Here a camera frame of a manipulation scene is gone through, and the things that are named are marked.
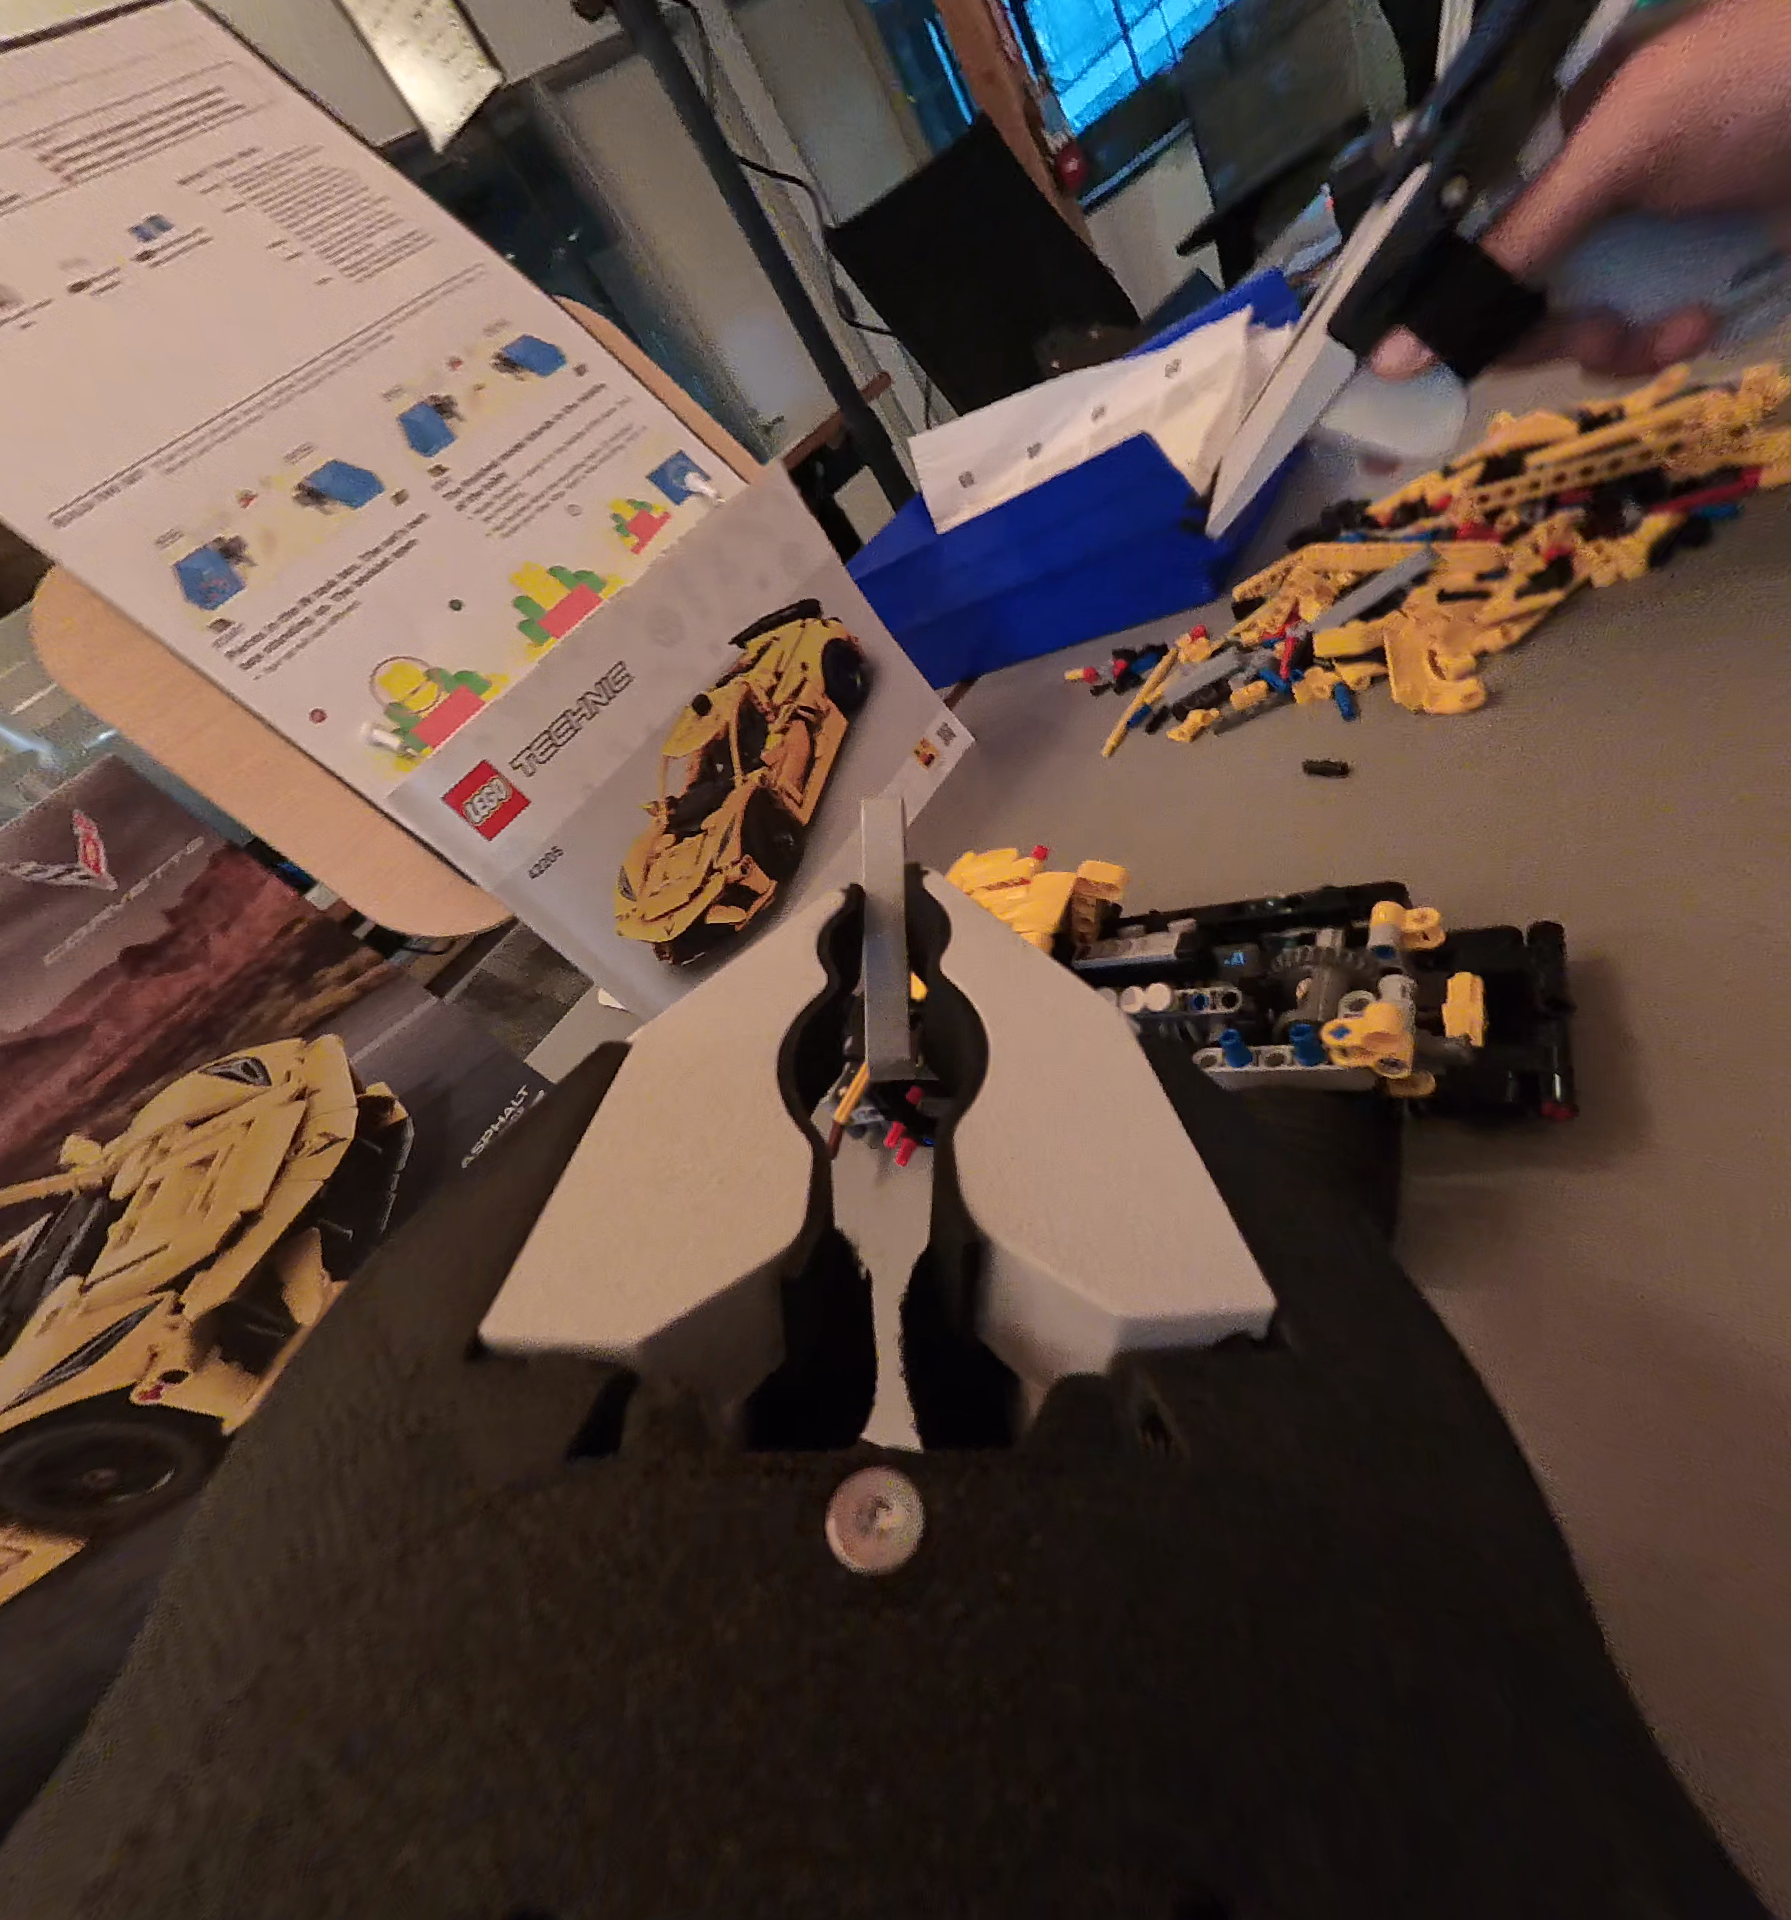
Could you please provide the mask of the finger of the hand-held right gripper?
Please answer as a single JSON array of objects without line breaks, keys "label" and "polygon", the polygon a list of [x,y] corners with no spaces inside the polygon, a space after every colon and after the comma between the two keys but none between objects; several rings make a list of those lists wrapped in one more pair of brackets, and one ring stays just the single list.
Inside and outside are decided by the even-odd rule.
[{"label": "finger of the hand-held right gripper", "polygon": [[1247,403],[1235,433],[1221,451],[1209,489],[1203,532],[1223,538],[1267,478],[1291,454],[1323,409],[1339,395],[1359,364],[1355,347],[1345,347],[1331,331],[1341,303],[1357,290],[1371,260],[1421,195],[1429,163],[1411,174],[1373,205],[1343,242],[1339,255],[1321,282],[1303,317],[1291,329],[1291,341],[1271,374]]}]

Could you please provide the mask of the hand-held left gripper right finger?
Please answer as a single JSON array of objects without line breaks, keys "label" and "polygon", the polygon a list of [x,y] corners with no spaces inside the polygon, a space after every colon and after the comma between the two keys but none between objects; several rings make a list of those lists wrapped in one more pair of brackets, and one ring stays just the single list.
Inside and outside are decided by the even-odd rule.
[{"label": "hand-held left gripper right finger", "polygon": [[923,868],[913,955],[953,1331],[1031,1396],[1263,1340],[1273,1289],[1125,1016]]}]

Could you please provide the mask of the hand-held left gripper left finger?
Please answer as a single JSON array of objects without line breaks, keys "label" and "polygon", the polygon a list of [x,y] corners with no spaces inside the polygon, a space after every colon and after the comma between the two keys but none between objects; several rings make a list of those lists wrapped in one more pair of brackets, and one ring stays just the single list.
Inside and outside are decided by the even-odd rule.
[{"label": "hand-held left gripper left finger", "polygon": [[477,1338],[693,1391],[735,1432],[861,1432],[867,1274],[815,1109],[845,1066],[861,887],[641,1025]]}]

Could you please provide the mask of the yellow black brick car chassis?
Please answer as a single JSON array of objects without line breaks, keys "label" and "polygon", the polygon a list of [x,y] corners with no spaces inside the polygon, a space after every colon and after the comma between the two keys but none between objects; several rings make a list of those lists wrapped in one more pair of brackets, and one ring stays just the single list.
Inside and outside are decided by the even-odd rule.
[{"label": "yellow black brick car chassis", "polygon": [[1043,846],[965,851],[947,880],[1225,1092],[1465,1126],[1579,1116],[1557,921],[1449,923],[1397,880],[1131,914],[1123,868],[1057,870]]}]

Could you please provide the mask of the pile of small brick parts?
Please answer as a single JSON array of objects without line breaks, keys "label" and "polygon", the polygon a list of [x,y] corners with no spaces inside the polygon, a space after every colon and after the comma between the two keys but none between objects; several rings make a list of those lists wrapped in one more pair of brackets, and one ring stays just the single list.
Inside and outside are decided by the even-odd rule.
[{"label": "pile of small brick parts", "polygon": [[1119,701],[1101,745],[1187,745],[1281,707],[1351,721],[1371,687],[1465,716],[1483,660],[1571,597],[1637,581],[1704,546],[1746,499],[1791,483],[1791,375],[1682,364],[1623,395],[1495,414],[1483,438],[1381,497],[1347,495],[1229,594]]}]

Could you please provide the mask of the grey brick beam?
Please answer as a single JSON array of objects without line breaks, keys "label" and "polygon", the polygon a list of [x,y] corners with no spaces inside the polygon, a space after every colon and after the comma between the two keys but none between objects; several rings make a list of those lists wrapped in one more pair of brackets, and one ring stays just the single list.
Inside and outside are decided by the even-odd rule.
[{"label": "grey brick beam", "polygon": [[913,1082],[921,1070],[907,930],[907,809],[897,793],[859,803],[861,1066],[871,1088]]}]

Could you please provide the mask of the grey desk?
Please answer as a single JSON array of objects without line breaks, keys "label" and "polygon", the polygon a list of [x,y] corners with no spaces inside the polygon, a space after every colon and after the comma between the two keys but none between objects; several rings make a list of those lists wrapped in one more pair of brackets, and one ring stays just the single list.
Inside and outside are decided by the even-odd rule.
[{"label": "grey desk", "polygon": [[[1791,324],[1772,341],[1791,361]],[[1627,1684],[1791,1915],[1791,489],[1497,661],[1491,705],[1095,767],[1057,664],[973,683],[927,847],[1041,827],[1173,903],[1397,876],[1569,931],[1581,1112],[1409,1141],[1399,1258],[1543,1482]]]}]

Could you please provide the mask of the person's right hand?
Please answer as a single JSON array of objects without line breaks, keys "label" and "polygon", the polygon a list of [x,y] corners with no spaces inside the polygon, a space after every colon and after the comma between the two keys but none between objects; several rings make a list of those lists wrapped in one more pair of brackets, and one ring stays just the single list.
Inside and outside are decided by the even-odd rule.
[{"label": "person's right hand", "polygon": [[1535,282],[1623,213],[1744,213],[1791,261],[1791,1],[1700,4],[1641,41],[1479,244]]}]

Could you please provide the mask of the blue plastic bin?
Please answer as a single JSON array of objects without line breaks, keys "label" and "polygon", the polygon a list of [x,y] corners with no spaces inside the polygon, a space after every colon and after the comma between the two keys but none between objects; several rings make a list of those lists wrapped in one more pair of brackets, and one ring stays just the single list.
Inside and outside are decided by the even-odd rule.
[{"label": "blue plastic bin", "polygon": [[[1299,299],[1277,269],[1257,272],[1099,368],[1243,310],[1293,325]],[[1211,540],[1211,482],[1195,489],[1137,438],[945,534],[919,495],[847,569],[923,677],[945,685],[1215,601],[1291,468],[1293,456]]]}]

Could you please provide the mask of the black monitor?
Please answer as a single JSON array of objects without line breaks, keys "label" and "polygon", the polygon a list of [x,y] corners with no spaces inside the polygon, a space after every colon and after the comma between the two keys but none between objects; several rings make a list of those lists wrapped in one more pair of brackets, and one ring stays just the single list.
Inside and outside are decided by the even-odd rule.
[{"label": "black monitor", "polygon": [[961,415],[1049,377],[1057,338],[1117,350],[1141,329],[1113,272],[983,114],[823,237]]}]

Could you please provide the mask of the dark printed car set box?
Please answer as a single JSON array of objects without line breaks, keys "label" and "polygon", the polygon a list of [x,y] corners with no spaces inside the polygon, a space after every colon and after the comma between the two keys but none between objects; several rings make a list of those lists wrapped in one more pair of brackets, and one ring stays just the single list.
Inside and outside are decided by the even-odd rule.
[{"label": "dark printed car set box", "polygon": [[0,1841],[311,1330],[545,1092],[117,758],[0,827]]}]

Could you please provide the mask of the round wooden board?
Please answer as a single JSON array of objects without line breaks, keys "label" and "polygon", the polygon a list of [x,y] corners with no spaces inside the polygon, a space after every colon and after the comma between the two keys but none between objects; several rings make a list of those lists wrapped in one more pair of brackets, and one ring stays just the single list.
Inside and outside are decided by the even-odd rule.
[{"label": "round wooden board", "polygon": [[29,626],[67,694],[349,905],[419,938],[475,938],[509,921],[455,863],[75,571],[43,575]]}]

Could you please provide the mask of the white printed instruction sheet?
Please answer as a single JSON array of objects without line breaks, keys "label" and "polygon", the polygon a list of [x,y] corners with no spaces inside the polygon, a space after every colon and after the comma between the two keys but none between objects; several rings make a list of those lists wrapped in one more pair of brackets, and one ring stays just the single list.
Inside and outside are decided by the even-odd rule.
[{"label": "white printed instruction sheet", "polygon": [[745,475],[197,4],[0,4],[0,522],[381,803]]}]

